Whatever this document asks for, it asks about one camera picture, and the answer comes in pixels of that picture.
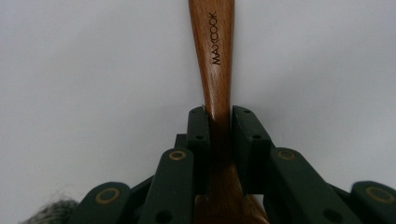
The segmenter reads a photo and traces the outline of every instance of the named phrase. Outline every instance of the metal ring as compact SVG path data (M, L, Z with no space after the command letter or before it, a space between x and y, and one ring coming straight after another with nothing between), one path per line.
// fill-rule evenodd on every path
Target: metal ring
M103 198L103 196L105 196L106 193L114 193L114 195L112 195L110 198ZM114 201L116 201L120 196L120 190L116 189L116 188L108 188L108 189L104 189L102 191L100 191L97 195L96 195L96 202L99 204L109 204L112 203Z
M394 203L395 196L384 189L378 187L368 187L366 193L374 200L381 203Z
M292 161L296 159L296 155L290 150L279 150L277 152L277 156L286 161Z
M173 151L169 154L169 159L173 161L181 161L187 157L184 151Z

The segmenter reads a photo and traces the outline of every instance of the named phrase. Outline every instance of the wood grain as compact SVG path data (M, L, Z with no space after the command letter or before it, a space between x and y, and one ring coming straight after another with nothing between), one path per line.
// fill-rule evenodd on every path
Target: wood grain
M195 223L268 223L257 200L243 195L231 153L234 0L190 0L190 14L212 143L209 197L196 198Z

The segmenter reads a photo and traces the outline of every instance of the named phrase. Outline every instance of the wooden handle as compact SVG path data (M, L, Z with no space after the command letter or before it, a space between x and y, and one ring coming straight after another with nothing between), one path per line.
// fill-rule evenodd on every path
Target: wooden handle
M243 195L231 154L233 12L234 0L190 0L212 145L209 197L196 199L196 224L268 223L256 199Z
M205 109L218 134L227 133L229 129L233 8L233 0L190 0Z

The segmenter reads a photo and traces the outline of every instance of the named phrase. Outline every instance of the gray fabric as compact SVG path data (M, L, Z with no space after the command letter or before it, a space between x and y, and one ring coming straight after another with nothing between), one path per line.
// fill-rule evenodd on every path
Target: gray fabric
M62 200L47 205L22 224L64 224L72 215L78 203L73 200Z

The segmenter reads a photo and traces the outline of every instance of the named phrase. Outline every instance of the white wall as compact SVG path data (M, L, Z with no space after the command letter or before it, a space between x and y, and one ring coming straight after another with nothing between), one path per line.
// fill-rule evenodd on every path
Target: white wall
M233 104L342 189L396 188L394 8L236 2ZM138 184L203 103L187 0L1 1L1 223Z

